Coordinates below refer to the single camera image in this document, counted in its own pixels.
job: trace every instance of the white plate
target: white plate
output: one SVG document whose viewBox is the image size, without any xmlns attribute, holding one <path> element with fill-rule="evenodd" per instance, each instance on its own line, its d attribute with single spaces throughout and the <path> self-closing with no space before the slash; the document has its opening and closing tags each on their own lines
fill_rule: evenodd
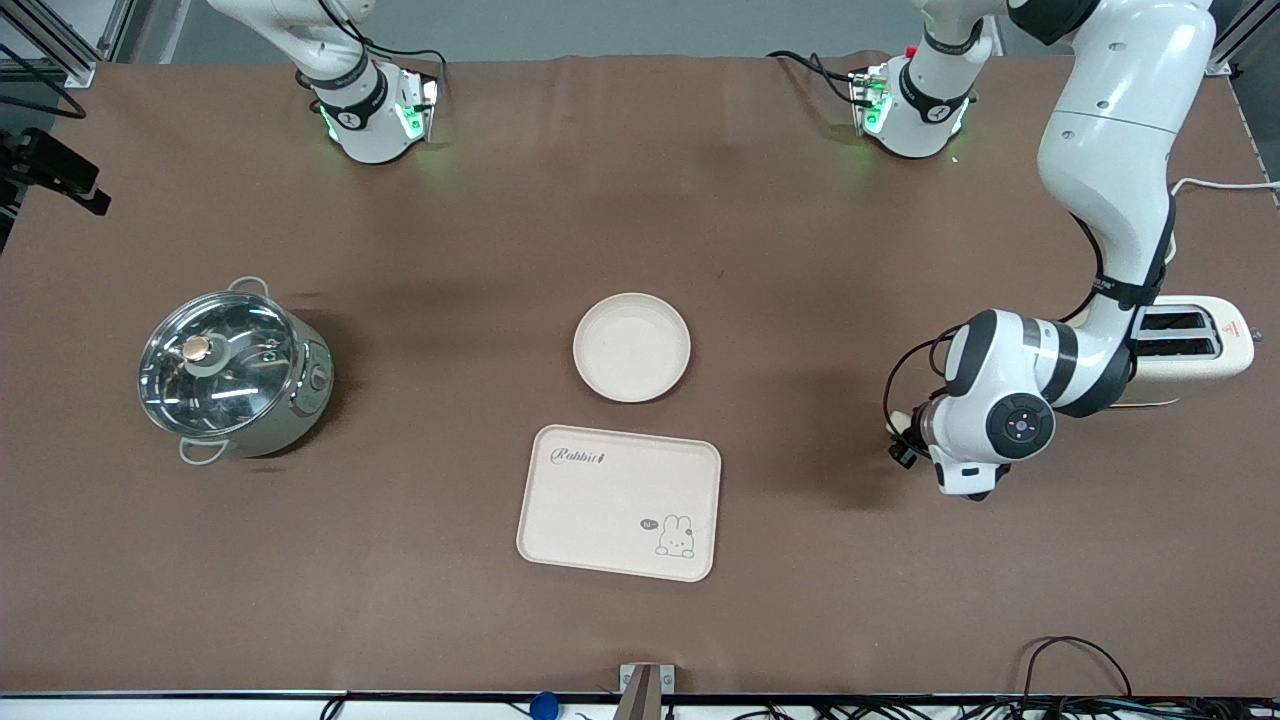
<svg viewBox="0 0 1280 720">
<path fill-rule="evenodd" d="M 644 402 L 675 387 L 691 351 L 680 313 L 643 292 L 596 302 L 573 333 L 577 373 L 591 389 L 618 402 Z"/>
</svg>

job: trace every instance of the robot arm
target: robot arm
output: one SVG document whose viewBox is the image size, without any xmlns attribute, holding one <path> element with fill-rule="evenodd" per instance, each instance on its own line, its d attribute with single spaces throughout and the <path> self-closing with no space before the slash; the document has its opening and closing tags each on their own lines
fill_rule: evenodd
<svg viewBox="0 0 1280 720">
<path fill-rule="evenodd" d="M 1083 418 L 1124 392 L 1134 318 L 1164 279 L 1174 220 L 1166 163 L 1213 42 L 1207 5 L 1010 1 L 1020 27 L 1044 41 L 1066 35 L 1075 50 L 1038 165 L 1050 193 L 1096 238 L 1101 273 L 1083 322 L 986 310 L 957 331 L 946 391 L 895 428 L 928 447 L 942 492 L 984 497 L 1010 464 L 1044 450 L 1055 410 Z"/>
<path fill-rule="evenodd" d="M 915 54 L 868 69 L 855 90 L 870 102 L 855 109 L 856 126 L 904 158 L 927 158 L 960 131 L 973 81 L 991 58 L 984 15 L 1005 0 L 911 0 L 924 15 Z"/>
<path fill-rule="evenodd" d="M 279 47 L 302 70 L 320 99 L 329 136 L 360 163 L 394 160 L 426 138 L 436 82 L 369 55 L 325 12 L 365 20 L 375 0 L 209 0 Z"/>
</svg>

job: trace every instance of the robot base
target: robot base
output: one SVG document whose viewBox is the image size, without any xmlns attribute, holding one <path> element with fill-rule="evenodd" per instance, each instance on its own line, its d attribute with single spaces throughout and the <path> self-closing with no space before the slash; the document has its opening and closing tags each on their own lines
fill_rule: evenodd
<svg viewBox="0 0 1280 720">
<path fill-rule="evenodd" d="M 886 150 L 902 158 L 928 158 L 936 155 L 951 136 L 960 132 L 960 124 L 969 100 L 943 123 L 925 123 L 920 113 L 902 99 L 899 73 L 906 58 L 891 59 L 883 65 L 867 69 L 865 76 L 852 78 L 852 97 L 872 102 L 870 108 L 854 105 L 854 127 L 859 135 L 874 137 Z"/>
<path fill-rule="evenodd" d="M 388 60 L 375 63 L 378 70 L 387 77 L 390 92 L 369 117 L 364 128 L 348 128 L 343 124 L 340 113 L 338 118 L 330 118 L 321 108 L 321 115 L 329 126 L 329 137 L 352 160 L 365 164 L 389 163 L 415 142 L 429 141 L 439 101 L 436 79 L 424 78 Z"/>
</svg>

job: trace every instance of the lid knob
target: lid knob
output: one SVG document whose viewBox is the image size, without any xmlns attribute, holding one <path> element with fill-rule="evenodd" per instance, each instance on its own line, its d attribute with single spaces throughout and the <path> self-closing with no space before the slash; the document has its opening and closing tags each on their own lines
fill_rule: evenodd
<svg viewBox="0 0 1280 720">
<path fill-rule="evenodd" d="M 200 363 L 209 357 L 212 351 L 214 343 L 205 336 L 196 336 L 182 343 L 182 356 L 188 363 Z"/>
</svg>

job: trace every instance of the tray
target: tray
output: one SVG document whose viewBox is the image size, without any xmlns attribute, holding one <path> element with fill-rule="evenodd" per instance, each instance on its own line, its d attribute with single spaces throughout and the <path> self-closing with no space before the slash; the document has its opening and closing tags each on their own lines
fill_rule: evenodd
<svg viewBox="0 0 1280 720">
<path fill-rule="evenodd" d="M 701 580 L 719 477 L 707 442 L 548 425 L 534 438 L 516 547 L 531 562 Z"/>
</svg>

